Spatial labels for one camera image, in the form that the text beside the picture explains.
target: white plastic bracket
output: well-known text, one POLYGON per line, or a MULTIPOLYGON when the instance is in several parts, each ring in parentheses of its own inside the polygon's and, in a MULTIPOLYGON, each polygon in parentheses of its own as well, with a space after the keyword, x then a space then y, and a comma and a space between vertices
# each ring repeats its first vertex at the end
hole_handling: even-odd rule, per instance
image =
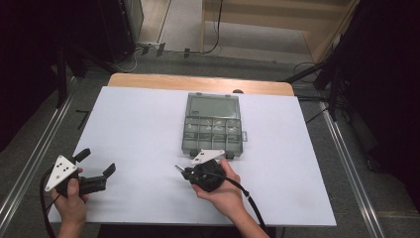
POLYGON ((201 150, 201 152, 191 161, 191 165, 200 165, 223 155, 225 155, 224 150, 201 150))
POLYGON ((55 165, 53 166, 52 174, 49 182, 46 185, 46 191, 51 191, 60 182, 67 179, 71 174, 77 171, 77 166, 74 165, 64 156, 58 156, 55 165))

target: person's hand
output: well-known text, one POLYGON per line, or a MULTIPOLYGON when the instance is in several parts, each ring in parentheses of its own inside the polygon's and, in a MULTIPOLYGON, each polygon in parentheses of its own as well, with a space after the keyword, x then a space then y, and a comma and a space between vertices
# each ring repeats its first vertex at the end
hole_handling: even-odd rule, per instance
MULTIPOLYGON (((241 183, 241 178, 232 170, 226 159, 220 160, 219 164, 225 171, 227 178, 241 183)), ((268 237, 245 209, 241 190, 229 181, 223 181, 222 185, 211 192, 203 190, 197 184, 193 184, 192 187, 198 197, 209 200, 220 213, 227 216, 244 238, 268 237)))
MULTIPOLYGON (((238 183, 241 183, 241 178, 235 174, 226 159, 220 160, 219 164, 225 171, 226 177, 233 179, 238 183)), ((242 215, 246 212, 242 201, 241 190, 225 180, 215 190, 207 192, 203 190, 199 185, 194 184, 192 186, 197 193, 197 196, 213 203, 216 209, 223 215, 229 217, 231 220, 236 215, 242 215)))
MULTIPOLYGON (((79 197, 79 183, 76 178, 72 178, 68 182, 67 198, 60 196, 55 201, 55 207, 61 216, 61 226, 58 237, 79 237, 86 222, 86 205, 87 195, 79 197)), ((56 189, 52 190, 52 199, 59 196, 56 189)))

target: white table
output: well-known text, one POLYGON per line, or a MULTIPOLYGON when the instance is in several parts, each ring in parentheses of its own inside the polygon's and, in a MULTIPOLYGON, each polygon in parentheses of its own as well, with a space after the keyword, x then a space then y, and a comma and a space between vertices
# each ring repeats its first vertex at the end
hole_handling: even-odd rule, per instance
MULTIPOLYGON (((117 171, 108 179, 105 191, 90 194, 87 222, 231 224, 210 202, 197 198, 174 167, 190 163, 181 151, 187 94, 182 90, 102 88, 74 154, 90 148, 92 154, 78 164, 88 178, 101 175, 112 163, 117 171)), ((249 141, 231 166, 251 193, 265 224, 335 226, 297 98, 236 95, 249 141)), ((245 204, 254 215, 247 201, 245 204)), ((60 221, 54 207, 50 221, 60 221)))

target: metal rail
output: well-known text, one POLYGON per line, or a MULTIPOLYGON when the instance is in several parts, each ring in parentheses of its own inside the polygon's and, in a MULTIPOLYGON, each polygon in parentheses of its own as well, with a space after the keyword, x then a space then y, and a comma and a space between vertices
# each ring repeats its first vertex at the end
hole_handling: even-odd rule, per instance
MULTIPOLYGON (((320 103, 320 106, 323 110, 326 108, 325 103, 320 103)), ((368 198, 368 194, 365 191, 364 185, 361 181, 361 178, 359 177, 356 167, 353 164, 352 156, 347 149, 339 126, 337 122, 333 121, 328 111, 324 111, 323 113, 339 153, 340 159, 342 160, 344 169, 349 179, 349 183, 352 186, 356 201, 358 202, 359 208, 361 209, 361 213, 367 225, 367 230, 370 234, 370 237, 384 238, 385 234, 382 230, 382 227, 380 226, 376 212, 374 211, 374 208, 368 198)))
POLYGON ((3 237, 4 233, 6 232, 6 229, 9 226, 9 223, 12 220, 16 210, 18 209, 18 206, 22 201, 28 186, 30 185, 38 167, 43 161, 44 155, 46 154, 46 151, 49 148, 50 143, 52 142, 53 137, 68 110, 69 105, 71 104, 77 86, 78 81, 75 77, 73 77, 69 84, 68 89, 70 93, 67 99, 61 105, 61 108, 57 109, 53 114, 52 119, 50 120, 40 141, 33 150, 21 174, 4 200, 0 209, 0 237, 3 237))

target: clear plastic box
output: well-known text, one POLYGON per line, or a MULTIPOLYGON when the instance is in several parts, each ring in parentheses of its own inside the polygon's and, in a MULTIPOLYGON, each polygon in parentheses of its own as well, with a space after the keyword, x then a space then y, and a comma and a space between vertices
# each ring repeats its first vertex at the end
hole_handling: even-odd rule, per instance
POLYGON ((201 150, 224 150, 226 158, 243 152, 238 96, 189 93, 182 152, 192 157, 201 150))

